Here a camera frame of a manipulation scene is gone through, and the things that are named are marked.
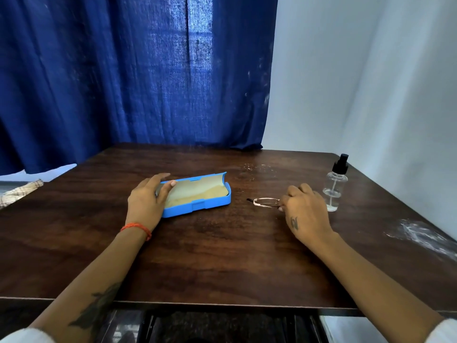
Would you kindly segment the person's left hand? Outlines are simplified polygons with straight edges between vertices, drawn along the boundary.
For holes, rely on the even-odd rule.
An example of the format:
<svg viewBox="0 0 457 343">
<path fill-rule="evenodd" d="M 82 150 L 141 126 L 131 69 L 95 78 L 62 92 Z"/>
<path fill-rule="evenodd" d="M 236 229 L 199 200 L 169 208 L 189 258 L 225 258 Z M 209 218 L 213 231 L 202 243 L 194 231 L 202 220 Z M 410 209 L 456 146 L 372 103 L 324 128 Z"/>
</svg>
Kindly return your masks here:
<svg viewBox="0 0 457 343">
<path fill-rule="evenodd" d="M 159 200 L 159 190 L 170 173 L 159 173 L 146 178 L 131 191 L 125 225 L 140 223 L 151 232 L 162 218 L 166 200 Z"/>
</svg>

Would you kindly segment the person's right hand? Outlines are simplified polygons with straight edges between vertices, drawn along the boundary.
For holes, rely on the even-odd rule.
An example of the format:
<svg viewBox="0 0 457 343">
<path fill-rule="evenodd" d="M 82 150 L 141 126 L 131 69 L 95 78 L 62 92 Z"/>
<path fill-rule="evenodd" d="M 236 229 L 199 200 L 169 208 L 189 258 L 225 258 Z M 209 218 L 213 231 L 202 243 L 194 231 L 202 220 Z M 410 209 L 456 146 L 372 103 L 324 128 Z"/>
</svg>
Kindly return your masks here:
<svg viewBox="0 0 457 343">
<path fill-rule="evenodd" d="M 310 250 L 320 248 L 333 235 L 327 206 L 323 197 L 316 193 L 314 213 L 284 213 L 286 223 L 294 236 Z"/>
</svg>

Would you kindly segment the thin metal frame eyeglasses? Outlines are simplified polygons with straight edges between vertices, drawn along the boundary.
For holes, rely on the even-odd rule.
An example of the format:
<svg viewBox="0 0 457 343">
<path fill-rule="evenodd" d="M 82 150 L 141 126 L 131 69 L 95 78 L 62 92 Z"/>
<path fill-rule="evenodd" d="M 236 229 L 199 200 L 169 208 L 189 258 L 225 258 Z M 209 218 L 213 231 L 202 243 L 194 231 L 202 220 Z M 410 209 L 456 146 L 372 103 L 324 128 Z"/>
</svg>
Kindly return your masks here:
<svg viewBox="0 0 457 343">
<path fill-rule="evenodd" d="M 255 199 L 247 198 L 246 200 L 253 203 L 253 205 L 257 207 L 279 208 L 281 206 L 279 199 L 271 197 L 260 197 Z"/>
</svg>

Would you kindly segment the blue glasses case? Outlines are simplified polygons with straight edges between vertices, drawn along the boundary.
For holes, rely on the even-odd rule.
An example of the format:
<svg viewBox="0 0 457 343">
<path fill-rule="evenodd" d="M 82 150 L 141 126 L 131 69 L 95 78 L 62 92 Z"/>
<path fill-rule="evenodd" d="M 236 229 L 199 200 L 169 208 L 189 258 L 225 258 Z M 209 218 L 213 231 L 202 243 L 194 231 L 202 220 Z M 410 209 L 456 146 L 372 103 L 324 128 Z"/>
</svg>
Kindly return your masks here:
<svg viewBox="0 0 457 343">
<path fill-rule="evenodd" d="M 229 205 L 231 203 L 231 188 L 229 183 L 225 180 L 225 175 L 226 172 L 222 172 L 218 174 L 177 179 L 177 184 L 174 188 L 179 188 L 178 191 L 183 190 L 202 192 L 215 186 L 225 186 L 228 190 L 228 195 L 207 200 L 200 199 L 184 205 L 164 208 L 162 218 L 171 218 L 192 213 L 198 210 Z"/>
</svg>

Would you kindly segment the person's left forearm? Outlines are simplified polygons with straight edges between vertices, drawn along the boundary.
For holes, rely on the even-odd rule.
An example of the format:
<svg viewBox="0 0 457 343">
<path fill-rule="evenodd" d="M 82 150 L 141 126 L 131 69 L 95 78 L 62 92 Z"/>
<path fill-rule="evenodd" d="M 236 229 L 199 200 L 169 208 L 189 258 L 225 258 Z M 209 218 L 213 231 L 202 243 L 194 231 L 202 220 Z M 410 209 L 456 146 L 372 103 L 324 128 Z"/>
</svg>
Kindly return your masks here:
<svg viewBox="0 0 457 343">
<path fill-rule="evenodd" d="M 37 319 L 0 343 L 94 343 L 145 242 L 140 229 L 119 232 Z"/>
</svg>

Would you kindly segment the person's right forearm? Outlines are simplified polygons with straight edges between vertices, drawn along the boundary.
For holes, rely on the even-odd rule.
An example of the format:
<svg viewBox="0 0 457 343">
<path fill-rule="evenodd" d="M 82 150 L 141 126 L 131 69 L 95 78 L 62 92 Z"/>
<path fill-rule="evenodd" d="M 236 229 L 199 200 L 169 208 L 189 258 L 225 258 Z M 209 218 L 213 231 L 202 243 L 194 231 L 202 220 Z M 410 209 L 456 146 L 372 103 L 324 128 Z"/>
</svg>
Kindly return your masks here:
<svg viewBox="0 0 457 343">
<path fill-rule="evenodd" d="M 388 343 L 457 343 L 457 319 L 444 318 L 331 233 L 306 246 L 328 267 Z"/>
</svg>

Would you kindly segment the beige cleaning cloth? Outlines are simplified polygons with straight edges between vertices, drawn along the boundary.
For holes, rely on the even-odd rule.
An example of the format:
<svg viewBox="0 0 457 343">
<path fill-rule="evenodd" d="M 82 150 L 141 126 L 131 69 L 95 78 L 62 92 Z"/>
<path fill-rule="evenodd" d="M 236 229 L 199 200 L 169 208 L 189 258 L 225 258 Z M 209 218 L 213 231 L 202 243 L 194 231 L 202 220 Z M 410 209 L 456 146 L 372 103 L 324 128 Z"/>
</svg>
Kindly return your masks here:
<svg viewBox="0 0 457 343">
<path fill-rule="evenodd" d="M 178 191 L 178 189 L 179 188 L 176 187 L 169 193 L 168 198 L 165 202 L 165 208 L 184 205 L 200 199 L 207 200 L 217 197 L 224 197 L 229 194 L 225 186 L 215 186 L 202 192 L 183 190 Z"/>
</svg>

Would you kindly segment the clear spray bottle black cap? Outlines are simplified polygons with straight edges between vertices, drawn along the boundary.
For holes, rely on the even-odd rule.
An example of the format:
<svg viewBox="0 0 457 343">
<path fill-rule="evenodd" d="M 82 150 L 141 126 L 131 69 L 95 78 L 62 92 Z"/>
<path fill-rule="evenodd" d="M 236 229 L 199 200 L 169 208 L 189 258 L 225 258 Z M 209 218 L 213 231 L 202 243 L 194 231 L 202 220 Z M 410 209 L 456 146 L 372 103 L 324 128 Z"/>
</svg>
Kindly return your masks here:
<svg viewBox="0 0 457 343">
<path fill-rule="evenodd" d="M 326 176 L 326 183 L 322 193 L 329 213 L 338 209 L 343 188 L 348 181 L 346 176 L 349 167 L 347 160 L 348 155 L 341 154 L 338 161 L 334 162 L 332 171 Z"/>
</svg>

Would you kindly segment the red thread wristband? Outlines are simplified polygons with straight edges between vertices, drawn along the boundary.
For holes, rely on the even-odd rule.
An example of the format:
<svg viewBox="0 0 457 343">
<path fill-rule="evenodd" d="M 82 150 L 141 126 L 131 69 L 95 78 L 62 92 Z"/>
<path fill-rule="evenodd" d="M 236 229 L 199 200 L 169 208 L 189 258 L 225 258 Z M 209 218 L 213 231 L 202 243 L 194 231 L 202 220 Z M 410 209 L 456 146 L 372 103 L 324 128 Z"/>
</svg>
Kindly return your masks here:
<svg viewBox="0 0 457 343">
<path fill-rule="evenodd" d="M 145 235 L 145 241 L 146 242 L 148 242 L 152 237 L 151 230 L 149 230 L 147 227 L 145 227 L 144 225 L 142 225 L 140 223 L 129 223 L 129 224 L 126 224 L 120 229 L 119 232 L 121 233 L 122 231 L 128 230 L 128 229 L 140 229 Z"/>
</svg>

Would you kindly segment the white cloth backdrop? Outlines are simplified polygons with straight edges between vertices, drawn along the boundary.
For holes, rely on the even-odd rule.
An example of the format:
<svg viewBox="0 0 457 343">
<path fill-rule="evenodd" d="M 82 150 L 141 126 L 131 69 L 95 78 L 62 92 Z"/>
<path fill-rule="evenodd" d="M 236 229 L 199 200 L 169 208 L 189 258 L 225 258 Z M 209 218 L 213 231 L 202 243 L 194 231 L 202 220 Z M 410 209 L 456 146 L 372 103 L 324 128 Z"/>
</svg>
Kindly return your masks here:
<svg viewBox="0 0 457 343">
<path fill-rule="evenodd" d="M 457 0 L 278 0 L 261 144 L 346 153 L 457 240 Z"/>
</svg>

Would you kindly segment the blue curtain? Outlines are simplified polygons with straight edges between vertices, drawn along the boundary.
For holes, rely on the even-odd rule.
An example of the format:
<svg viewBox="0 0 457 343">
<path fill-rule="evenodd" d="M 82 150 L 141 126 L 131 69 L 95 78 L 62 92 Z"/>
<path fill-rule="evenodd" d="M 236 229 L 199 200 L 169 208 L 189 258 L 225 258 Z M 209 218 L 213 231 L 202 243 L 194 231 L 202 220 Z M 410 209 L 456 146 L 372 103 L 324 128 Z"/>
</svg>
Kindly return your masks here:
<svg viewBox="0 0 457 343">
<path fill-rule="evenodd" d="M 278 0 L 0 0 L 0 176 L 118 143 L 261 149 Z"/>
</svg>

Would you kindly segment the checkered cloth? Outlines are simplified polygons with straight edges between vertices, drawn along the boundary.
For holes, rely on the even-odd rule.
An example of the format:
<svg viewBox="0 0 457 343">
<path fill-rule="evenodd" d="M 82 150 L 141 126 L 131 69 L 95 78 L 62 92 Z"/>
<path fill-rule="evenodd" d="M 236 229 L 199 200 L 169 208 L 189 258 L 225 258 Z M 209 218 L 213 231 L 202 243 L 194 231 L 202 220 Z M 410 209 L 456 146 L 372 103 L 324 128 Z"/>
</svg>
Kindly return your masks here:
<svg viewBox="0 0 457 343">
<path fill-rule="evenodd" d="M 5 207 L 8 207 L 9 205 L 13 204 L 19 199 L 25 197 L 26 195 L 31 194 L 43 185 L 44 182 L 41 179 L 39 179 L 37 181 L 24 184 L 15 189 L 6 191 L 5 193 L 0 195 L 0 210 L 2 210 Z"/>
</svg>

